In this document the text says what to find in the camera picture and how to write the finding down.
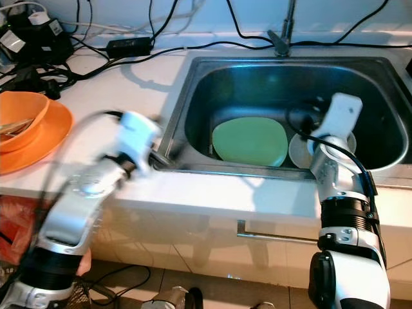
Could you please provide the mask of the orange plastic bowl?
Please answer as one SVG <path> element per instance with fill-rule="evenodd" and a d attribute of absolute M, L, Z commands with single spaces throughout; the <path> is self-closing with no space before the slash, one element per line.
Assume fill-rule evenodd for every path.
<path fill-rule="evenodd" d="M 49 98 L 38 92 L 1 92 L 0 125 L 5 126 L 23 120 L 32 120 L 32 123 L 17 136 L 1 135 L 0 153 L 15 152 L 32 144 L 39 135 L 39 124 L 41 124 L 49 105 Z"/>

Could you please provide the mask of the metal spoon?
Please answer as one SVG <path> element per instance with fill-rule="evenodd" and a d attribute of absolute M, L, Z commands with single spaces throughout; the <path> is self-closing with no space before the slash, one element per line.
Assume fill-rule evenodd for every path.
<path fill-rule="evenodd" d="M 30 127 L 33 123 L 33 118 L 29 118 L 28 120 L 20 120 L 17 122 L 3 124 L 0 127 L 0 135 L 2 136 L 17 136 L 20 135 L 21 132 Z"/>

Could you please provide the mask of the metal faucet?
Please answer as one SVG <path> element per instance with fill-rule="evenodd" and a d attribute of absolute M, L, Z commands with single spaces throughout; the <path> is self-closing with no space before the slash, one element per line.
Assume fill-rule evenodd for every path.
<path fill-rule="evenodd" d="M 274 49 L 276 49 L 276 57 L 286 58 L 290 56 L 296 2 L 297 0 L 288 1 L 288 9 L 286 9 L 286 17 L 283 21 L 280 35 L 273 30 L 268 30 L 268 32 L 266 32 L 266 35 L 270 38 L 272 44 L 274 45 Z"/>

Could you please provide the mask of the beige plate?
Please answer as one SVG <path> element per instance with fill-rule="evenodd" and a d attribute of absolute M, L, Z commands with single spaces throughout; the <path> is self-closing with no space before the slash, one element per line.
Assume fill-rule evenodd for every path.
<path fill-rule="evenodd" d="M 289 142 L 288 157 L 300 169 L 309 169 L 312 164 L 312 154 L 309 153 L 307 142 L 308 140 L 301 138 L 297 133 L 292 135 Z M 353 133 L 346 138 L 346 148 L 351 153 L 354 153 L 357 148 L 356 137 Z"/>

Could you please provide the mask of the green plate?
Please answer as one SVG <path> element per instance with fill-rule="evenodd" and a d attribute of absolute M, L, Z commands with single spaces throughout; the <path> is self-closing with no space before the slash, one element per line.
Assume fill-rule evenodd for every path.
<path fill-rule="evenodd" d="M 226 162 L 279 167 L 288 140 L 282 124 L 271 118 L 241 117 L 218 124 L 212 130 L 212 146 Z"/>

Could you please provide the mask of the orange plastic plate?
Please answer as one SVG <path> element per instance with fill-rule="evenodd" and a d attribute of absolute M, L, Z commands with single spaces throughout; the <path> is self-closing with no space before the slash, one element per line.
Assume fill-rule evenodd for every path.
<path fill-rule="evenodd" d="M 33 141 L 0 155 L 0 175 L 15 173 L 49 156 L 70 135 L 73 125 L 71 111 L 59 101 L 51 100 Z"/>

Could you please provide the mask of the white charger plug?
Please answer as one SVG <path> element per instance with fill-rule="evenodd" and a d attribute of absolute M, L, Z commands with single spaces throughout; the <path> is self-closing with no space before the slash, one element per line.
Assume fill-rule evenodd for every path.
<path fill-rule="evenodd" d="M 29 15 L 28 20 L 32 26 L 37 26 L 38 24 L 48 23 L 50 16 L 47 12 L 33 12 Z"/>

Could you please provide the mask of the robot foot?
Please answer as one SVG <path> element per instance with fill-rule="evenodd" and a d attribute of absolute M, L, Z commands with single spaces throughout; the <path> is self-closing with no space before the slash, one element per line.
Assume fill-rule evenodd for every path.
<path fill-rule="evenodd" d="M 188 290 L 174 286 L 144 301 L 140 309 L 204 309 L 203 294 L 197 286 Z"/>

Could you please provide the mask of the white cabinet front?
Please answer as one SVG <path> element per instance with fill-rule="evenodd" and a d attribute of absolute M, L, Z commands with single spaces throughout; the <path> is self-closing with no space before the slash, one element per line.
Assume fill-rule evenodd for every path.
<path fill-rule="evenodd" d="M 239 279 L 307 289 L 317 245 L 236 236 L 238 220 L 247 230 L 317 239 L 320 202 L 313 191 L 238 198 L 118 194 L 105 204 L 92 256 L 200 276 Z"/>

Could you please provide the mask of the black power adapter brick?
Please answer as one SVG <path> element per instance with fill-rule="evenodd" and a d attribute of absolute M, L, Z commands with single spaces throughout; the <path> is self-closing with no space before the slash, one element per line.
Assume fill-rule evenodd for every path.
<path fill-rule="evenodd" d="M 150 37 L 113 39 L 106 44 L 105 51 L 111 59 L 135 58 L 146 56 L 154 47 Z"/>

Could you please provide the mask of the red plastic bag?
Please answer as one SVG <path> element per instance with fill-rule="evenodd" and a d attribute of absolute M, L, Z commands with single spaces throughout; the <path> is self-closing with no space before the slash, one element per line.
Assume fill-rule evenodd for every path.
<path fill-rule="evenodd" d="M 1 241 L 1 259 L 18 265 L 32 238 L 35 219 L 35 198 L 2 195 L 0 197 L 0 232 L 6 238 Z"/>

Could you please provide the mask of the stainless steel sink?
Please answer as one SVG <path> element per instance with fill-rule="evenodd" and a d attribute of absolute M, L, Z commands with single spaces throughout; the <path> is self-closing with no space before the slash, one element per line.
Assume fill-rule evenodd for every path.
<path fill-rule="evenodd" d="M 212 130 L 247 116 L 319 123 L 332 95 L 362 100 L 353 135 L 355 156 L 380 187 L 412 189 L 412 92 L 392 63 L 380 57 L 197 57 L 159 147 L 177 173 L 312 179 L 286 159 L 279 167 L 225 162 L 212 146 Z"/>

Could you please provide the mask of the white labelled power adapter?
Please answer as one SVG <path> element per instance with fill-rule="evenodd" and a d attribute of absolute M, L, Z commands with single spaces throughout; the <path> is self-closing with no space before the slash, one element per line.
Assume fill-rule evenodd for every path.
<path fill-rule="evenodd" d="M 0 43 L 12 53 L 20 53 L 26 45 L 26 41 L 18 37 L 12 30 L 7 30 L 2 34 Z"/>

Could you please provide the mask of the black charger hub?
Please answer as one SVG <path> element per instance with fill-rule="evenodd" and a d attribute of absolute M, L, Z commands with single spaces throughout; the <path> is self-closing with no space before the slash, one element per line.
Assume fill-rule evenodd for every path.
<path fill-rule="evenodd" d="M 30 13 L 12 13 L 6 15 L 0 35 L 12 30 L 26 41 L 20 53 L 12 53 L 1 44 L 3 56 L 16 64 L 62 64 L 74 53 L 70 35 L 62 29 L 57 19 L 50 17 L 45 24 L 32 26 L 28 17 Z"/>

